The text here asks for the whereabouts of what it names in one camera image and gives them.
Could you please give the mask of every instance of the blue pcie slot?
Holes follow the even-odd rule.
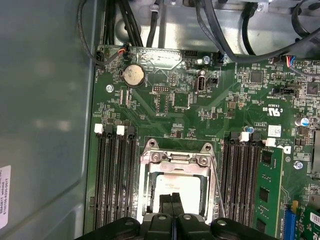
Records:
[[[287,209],[284,212],[284,234],[283,240],[295,240],[296,215]]]

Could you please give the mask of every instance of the motherboard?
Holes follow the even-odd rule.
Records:
[[[118,50],[98,48],[102,59]],[[318,239],[310,202],[320,194],[320,78],[284,59],[238,64],[215,52],[130,47],[97,66],[85,233],[142,221],[159,211],[160,195],[179,193],[184,211],[207,223],[224,212],[278,239]],[[294,66],[320,73],[320,61]]]

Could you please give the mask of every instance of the sticker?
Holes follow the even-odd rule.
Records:
[[[268,137],[280,138],[281,137],[281,126],[269,125],[268,126]]]
[[[313,214],[312,212],[310,213],[310,221],[320,226],[320,217]]]
[[[0,229],[8,224],[11,166],[0,167]]]

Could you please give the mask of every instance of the expansion slot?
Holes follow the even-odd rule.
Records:
[[[132,215],[132,187],[136,161],[135,128],[116,134],[107,125],[99,135],[95,185],[94,229]]]
[[[221,189],[227,218],[252,226],[259,146],[225,139],[222,152]]]

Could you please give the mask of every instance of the gray metal panel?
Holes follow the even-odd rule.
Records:
[[[6,240],[82,234],[92,72],[76,29],[78,0],[3,1],[0,167],[11,165]],[[83,17],[91,39],[96,0]]]
[[[138,25],[141,27],[141,38],[143,44],[147,42],[150,30],[151,11],[149,6],[154,0],[133,0],[131,8]],[[228,1],[225,5],[215,5],[216,15],[224,32],[224,35],[236,54],[247,54],[241,37],[243,3]],[[252,49],[258,54],[265,54],[283,48],[294,43],[299,36],[295,33],[291,24],[290,7],[294,7],[299,1],[275,1],[268,5],[264,3],[262,11],[254,14],[249,21],[248,36]],[[314,31],[318,27],[320,12],[306,10],[309,2],[304,4],[302,15],[299,16],[301,24],[308,31]],[[201,11],[202,18],[208,21],[204,11]],[[160,17],[157,21],[158,27],[155,32],[153,48],[166,49],[188,49],[198,51],[217,51],[217,48],[202,32],[196,18],[194,7],[176,5],[160,5]],[[124,29],[124,22],[118,10],[116,16],[115,35],[116,43],[121,45],[123,41],[129,41],[127,32]],[[313,43],[305,44],[292,54],[297,57],[314,57],[319,55],[319,48]]]

